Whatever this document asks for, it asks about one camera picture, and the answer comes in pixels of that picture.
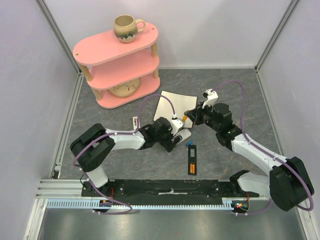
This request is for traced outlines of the black remote control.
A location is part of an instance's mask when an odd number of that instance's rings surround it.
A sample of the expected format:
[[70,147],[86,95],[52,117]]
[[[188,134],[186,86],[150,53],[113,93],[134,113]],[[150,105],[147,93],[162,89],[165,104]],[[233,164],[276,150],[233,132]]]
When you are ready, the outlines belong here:
[[[195,164],[196,174],[190,174],[190,164]],[[197,146],[193,144],[188,146],[188,175],[197,175]]]

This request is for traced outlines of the slim white remote control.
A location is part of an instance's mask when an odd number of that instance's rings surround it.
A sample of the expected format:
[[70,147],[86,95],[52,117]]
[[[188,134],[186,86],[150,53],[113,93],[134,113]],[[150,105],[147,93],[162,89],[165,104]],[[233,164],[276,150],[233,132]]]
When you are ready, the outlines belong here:
[[132,118],[132,123],[133,123],[133,129],[136,130],[136,129],[138,128],[138,126],[139,126],[139,124],[138,124],[138,117],[137,117],[137,116],[134,116],[134,117]]

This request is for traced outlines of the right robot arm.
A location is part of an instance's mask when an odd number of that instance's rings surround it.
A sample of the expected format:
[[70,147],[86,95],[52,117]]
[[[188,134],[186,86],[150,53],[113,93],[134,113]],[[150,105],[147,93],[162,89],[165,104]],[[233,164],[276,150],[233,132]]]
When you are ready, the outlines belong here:
[[233,123],[232,113],[225,103],[197,106],[184,114],[195,125],[205,124],[213,129],[222,146],[245,157],[265,173],[264,176],[249,171],[238,174],[236,180],[229,184],[233,196],[251,192],[271,199],[286,212],[294,207],[313,210],[312,195],[315,191],[300,158],[275,154],[254,141]]

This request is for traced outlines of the orange handled screwdriver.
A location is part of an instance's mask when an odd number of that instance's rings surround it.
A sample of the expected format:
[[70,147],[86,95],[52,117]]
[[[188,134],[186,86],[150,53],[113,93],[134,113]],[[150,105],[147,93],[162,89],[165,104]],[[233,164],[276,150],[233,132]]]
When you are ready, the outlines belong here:
[[183,116],[182,121],[186,122],[186,120],[188,119],[188,117],[186,115]]

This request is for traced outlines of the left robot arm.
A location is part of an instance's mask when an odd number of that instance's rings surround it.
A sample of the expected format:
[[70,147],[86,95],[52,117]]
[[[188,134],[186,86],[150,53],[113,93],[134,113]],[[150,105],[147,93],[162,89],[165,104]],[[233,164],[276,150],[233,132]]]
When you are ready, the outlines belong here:
[[167,120],[160,117],[152,124],[119,132],[96,123],[70,145],[70,150],[75,162],[93,183],[92,191],[99,197],[104,197],[109,193],[110,185],[102,162],[111,151],[146,150],[158,143],[170,153],[179,143],[191,136],[184,124],[179,118]]

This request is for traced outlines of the wide white remote control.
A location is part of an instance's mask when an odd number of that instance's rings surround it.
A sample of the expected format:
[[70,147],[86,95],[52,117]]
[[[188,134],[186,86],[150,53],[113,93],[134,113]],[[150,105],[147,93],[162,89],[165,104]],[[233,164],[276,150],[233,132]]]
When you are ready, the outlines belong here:
[[179,143],[189,138],[191,135],[192,133],[187,128],[184,128],[173,136],[171,142],[174,145],[178,145]]

